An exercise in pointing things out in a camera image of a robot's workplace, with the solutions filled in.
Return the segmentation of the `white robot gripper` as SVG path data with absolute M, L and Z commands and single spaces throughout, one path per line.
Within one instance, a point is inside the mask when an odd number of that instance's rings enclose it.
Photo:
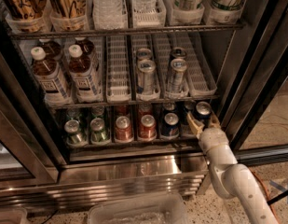
M 215 148 L 229 148 L 226 133 L 222 131 L 220 121 L 214 113 L 211 113 L 208 127 L 203 131 L 204 124 L 195 119 L 191 112 L 186 115 L 191 132 L 199 138 L 199 146 L 204 154 Z

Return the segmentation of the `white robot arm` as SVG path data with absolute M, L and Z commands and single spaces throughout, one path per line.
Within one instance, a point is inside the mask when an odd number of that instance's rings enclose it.
M 209 128 L 191 112 L 186 119 L 210 162 L 211 182 L 217 195 L 222 199 L 238 198 L 251 224 L 279 224 L 250 169 L 238 163 L 217 119 Z

